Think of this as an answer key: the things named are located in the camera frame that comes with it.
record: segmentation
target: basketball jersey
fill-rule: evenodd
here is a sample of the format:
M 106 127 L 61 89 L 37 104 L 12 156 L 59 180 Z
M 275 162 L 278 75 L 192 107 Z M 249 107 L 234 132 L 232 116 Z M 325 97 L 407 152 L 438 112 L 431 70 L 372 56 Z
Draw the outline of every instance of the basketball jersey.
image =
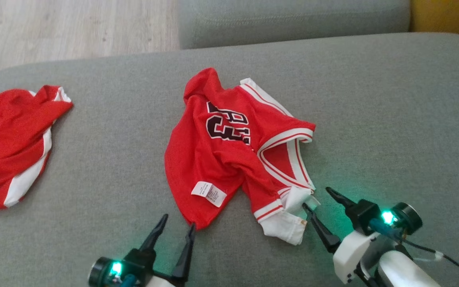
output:
M 165 169 L 187 222 L 207 227 L 242 187 L 266 235 L 300 244 L 301 204 L 317 202 L 299 144 L 312 141 L 315 125 L 294 118 L 251 79 L 223 89 L 213 68 L 187 83 L 184 102 Z

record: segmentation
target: wooden floor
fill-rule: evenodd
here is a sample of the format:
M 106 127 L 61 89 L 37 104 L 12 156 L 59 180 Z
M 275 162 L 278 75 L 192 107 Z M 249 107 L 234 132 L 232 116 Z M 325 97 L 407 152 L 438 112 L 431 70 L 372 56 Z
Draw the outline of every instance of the wooden floor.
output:
M 179 49 L 177 0 L 0 0 L 0 70 Z

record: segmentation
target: jersey lettering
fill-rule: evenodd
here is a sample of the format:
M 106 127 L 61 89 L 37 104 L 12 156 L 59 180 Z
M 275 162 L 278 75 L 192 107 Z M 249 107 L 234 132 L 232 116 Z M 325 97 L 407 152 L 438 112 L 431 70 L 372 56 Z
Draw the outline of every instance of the jersey lettering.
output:
M 221 138 L 222 140 L 241 140 L 246 145 L 250 145 L 251 133 L 249 128 L 235 128 L 233 126 L 223 125 L 225 118 L 228 122 L 237 125 L 248 125 L 247 116 L 243 113 L 232 110 L 218 109 L 211 102 L 206 103 L 206 109 L 209 113 L 215 113 L 206 120 L 206 131 L 210 138 Z

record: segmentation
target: gray fabric surface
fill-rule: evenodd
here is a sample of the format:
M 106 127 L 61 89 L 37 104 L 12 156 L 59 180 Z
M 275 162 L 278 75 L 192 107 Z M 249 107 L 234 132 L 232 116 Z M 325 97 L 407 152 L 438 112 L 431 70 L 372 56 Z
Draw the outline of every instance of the gray fabric surface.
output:
M 0 91 L 62 85 L 75 106 L 53 126 L 43 176 L 22 203 L 0 210 L 0 287 L 84 286 L 99 256 L 138 247 L 166 212 L 156 267 L 173 268 L 188 226 L 163 155 L 184 111 L 184 85 L 209 66 L 224 87 L 251 77 L 317 124 L 302 155 L 319 215 L 335 233 L 348 234 L 351 224 L 326 186 L 382 207 L 412 204 L 424 227 L 410 239 L 459 260 L 459 36 L 388 34 L 1 71 Z M 459 286 L 449 263 L 420 265 L 442 285 Z M 198 233 L 191 267 L 188 286 L 341 285 L 311 227 L 297 247 L 263 236 L 242 192 Z
M 180 0 L 184 49 L 408 31 L 408 0 Z

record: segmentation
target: care label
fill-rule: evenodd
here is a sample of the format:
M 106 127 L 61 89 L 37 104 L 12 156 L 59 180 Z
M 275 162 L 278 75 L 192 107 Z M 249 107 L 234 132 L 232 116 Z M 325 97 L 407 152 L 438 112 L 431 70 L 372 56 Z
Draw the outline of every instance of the care label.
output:
M 191 194 L 206 198 L 216 207 L 221 207 L 222 202 L 227 196 L 224 191 L 205 181 L 198 181 Z

